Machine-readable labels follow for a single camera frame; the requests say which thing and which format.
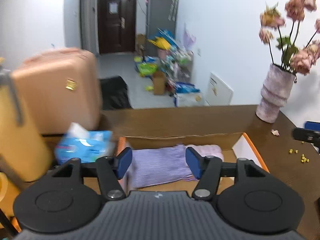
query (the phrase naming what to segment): door handle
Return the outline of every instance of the door handle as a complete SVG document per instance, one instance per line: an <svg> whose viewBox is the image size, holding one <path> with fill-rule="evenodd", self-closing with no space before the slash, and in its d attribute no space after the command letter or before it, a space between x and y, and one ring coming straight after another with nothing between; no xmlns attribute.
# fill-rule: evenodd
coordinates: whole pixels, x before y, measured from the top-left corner
<svg viewBox="0 0 320 240"><path fill-rule="evenodd" d="M125 28L125 19L121 17L121 28Z"/></svg>

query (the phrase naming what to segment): gray refrigerator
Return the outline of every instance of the gray refrigerator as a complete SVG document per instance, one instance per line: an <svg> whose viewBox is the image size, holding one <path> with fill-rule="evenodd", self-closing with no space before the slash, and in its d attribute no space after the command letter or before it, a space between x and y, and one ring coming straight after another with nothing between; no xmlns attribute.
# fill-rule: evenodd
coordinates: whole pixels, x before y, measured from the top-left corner
<svg viewBox="0 0 320 240"><path fill-rule="evenodd" d="M177 17L175 17L175 20L172 18L169 20L171 6L172 0L148 0L146 20L147 39L153 39L158 33L158 28L162 30L169 30L173 35L175 35ZM146 43L145 55L158 55L156 46L148 41Z"/></svg>

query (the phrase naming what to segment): door frame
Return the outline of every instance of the door frame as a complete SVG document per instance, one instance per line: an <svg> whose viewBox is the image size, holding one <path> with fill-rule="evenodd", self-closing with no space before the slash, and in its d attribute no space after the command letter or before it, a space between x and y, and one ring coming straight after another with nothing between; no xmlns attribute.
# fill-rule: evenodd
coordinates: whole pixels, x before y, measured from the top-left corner
<svg viewBox="0 0 320 240"><path fill-rule="evenodd" d="M97 8L97 13L96 13L96 37L97 37L97 40L96 40L96 43L97 43L97 52L99 55L100 54L100 47L99 47L99 27L98 27L98 13L99 13L99 0L96 0L96 8ZM134 7L134 24L133 24L133 31L134 31L134 48L133 48L133 52L135 51L135 44L136 44L136 39L137 39L137 6L138 6L138 0L136 0L136 6Z"/></svg>
<svg viewBox="0 0 320 240"><path fill-rule="evenodd" d="M79 2L79 11L78 11L78 19L79 19L79 38L80 38L80 45L82 45L82 38L83 38L83 32L85 34L85 44L86 44L86 50L92 51L91 47L91 0L84 0L84 16L81 13L81 0L78 0Z"/></svg>

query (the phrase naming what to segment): wooden desk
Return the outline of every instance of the wooden desk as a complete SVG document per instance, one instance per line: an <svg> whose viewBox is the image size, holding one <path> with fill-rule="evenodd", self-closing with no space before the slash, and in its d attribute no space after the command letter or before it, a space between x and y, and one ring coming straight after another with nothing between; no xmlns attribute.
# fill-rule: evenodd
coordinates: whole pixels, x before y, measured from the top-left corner
<svg viewBox="0 0 320 240"><path fill-rule="evenodd" d="M308 143L291 137L295 125L282 113L274 124L255 115L256 106L219 106L103 111L101 130L119 136L175 136L246 132L270 172L296 190L305 203L298 232L307 239L320 238L317 199L320 197L320 156ZM274 136L271 129L278 130ZM299 150L289 154L289 149ZM301 163L301 155L310 159Z"/></svg>

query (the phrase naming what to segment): flower vase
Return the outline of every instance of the flower vase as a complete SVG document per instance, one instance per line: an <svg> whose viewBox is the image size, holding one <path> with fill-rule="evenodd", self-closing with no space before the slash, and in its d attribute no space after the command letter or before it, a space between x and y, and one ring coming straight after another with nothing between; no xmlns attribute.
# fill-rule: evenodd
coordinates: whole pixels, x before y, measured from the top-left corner
<svg viewBox="0 0 320 240"><path fill-rule="evenodd" d="M271 64L267 77L261 89L262 99L256 110L256 115L263 121L274 123L280 107L287 103L295 75Z"/></svg>

